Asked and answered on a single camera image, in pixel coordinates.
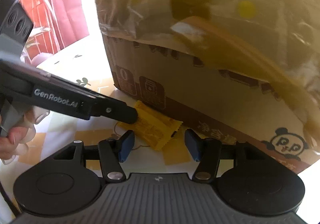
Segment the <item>left human hand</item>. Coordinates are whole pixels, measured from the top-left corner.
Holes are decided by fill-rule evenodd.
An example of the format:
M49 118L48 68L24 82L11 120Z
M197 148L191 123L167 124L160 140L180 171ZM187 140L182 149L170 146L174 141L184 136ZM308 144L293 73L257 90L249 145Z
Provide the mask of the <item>left human hand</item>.
M36 135L35 125L49 114L49 110L33 107L8 130L7 135L1 136L1 160L5 165L12 162L15 156L23 155L28 151L27 143Z

